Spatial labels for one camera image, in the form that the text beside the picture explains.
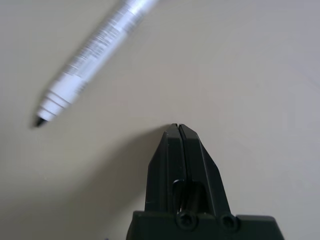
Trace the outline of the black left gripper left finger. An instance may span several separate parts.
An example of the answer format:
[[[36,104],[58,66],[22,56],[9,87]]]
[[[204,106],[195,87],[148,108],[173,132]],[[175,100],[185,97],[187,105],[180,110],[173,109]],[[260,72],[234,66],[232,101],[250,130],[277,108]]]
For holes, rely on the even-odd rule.
[[[186,179],[183,141],[179,126],[174,123],[164,131],[148,165],[144,210],[177,213]]]

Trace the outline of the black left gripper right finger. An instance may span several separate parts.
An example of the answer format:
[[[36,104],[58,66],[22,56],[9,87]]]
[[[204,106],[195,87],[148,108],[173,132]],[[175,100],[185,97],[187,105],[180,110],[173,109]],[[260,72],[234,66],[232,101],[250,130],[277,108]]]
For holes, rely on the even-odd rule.
[[[229,214],[231,210],[217,165],[194,130],[184,124],[178,130],[184,148],[187,182],[192,187],[187,205],[199,213]]]

